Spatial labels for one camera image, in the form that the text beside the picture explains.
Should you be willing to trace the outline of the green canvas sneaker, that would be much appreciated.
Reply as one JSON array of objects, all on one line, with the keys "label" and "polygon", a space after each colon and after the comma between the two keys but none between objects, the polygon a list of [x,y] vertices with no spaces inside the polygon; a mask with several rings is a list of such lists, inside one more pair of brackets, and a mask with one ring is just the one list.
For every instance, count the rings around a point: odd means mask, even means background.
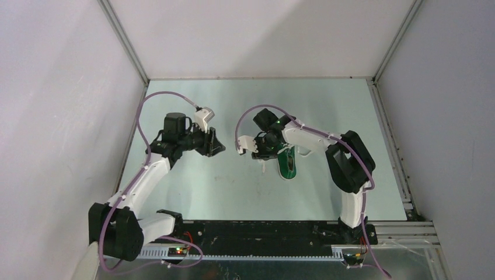
[{"label": "green canvas sneaker", "polygon": [[295,148],[285,148],[277,155],[278,172],[282,179],[293,180],[297,175]]}]

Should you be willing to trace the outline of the white shoelace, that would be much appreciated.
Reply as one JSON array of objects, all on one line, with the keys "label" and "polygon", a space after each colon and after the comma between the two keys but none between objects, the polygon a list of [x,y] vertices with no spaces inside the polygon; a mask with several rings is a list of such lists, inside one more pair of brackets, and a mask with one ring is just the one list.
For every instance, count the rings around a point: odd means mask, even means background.
[{"label": "white shoelace", "polygon": [[268,160],[275,159],[280,177],[284,180],[292,180],[297,175],[295,162],[296,146],[279,144],[277,146],[266,145],[262,155],[267,155],[258,161],[265,165]]}]

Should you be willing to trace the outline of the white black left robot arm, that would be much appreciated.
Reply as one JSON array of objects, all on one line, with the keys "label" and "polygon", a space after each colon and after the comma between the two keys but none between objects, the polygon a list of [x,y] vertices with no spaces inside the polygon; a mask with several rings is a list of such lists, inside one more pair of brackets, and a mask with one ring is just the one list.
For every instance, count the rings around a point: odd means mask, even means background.
[{"label": "white black left robot arm", "polygon": [[140,212],[154,188],[185,152],[196,151],[210,158],[225,150],[215,128],[208,125],[214,116],[207,107],[197,109],[193,118],[168,113],[163,128],[147,146],[145,162],[129,185],[106,203],[91,206],[89,237],[98,243],[101,256],[133,261],[144,245],[160,237],[171,243],[182,240],[184,226],[180,213],[158,210],[141,218]]}]

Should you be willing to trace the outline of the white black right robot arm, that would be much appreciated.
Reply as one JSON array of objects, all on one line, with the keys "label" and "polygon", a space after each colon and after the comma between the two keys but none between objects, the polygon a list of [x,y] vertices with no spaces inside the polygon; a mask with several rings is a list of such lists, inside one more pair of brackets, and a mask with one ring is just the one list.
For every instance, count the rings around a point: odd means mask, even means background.
[{"label": "white black right robot arm", "polygon": [[375,188],[372,173],[376,164],[362,139],[352,130],[344,134],[323,132],[292,115],[278,117],[270,109],[262,107],[253,118],[261,130],[259,135],[237,138],[238,151],[250,151],[257,160],[278,159],[293,148],[324,154],[330,176],[341,193],[340,238],[348,244],[356,243],[366,227],[367,192]]}]

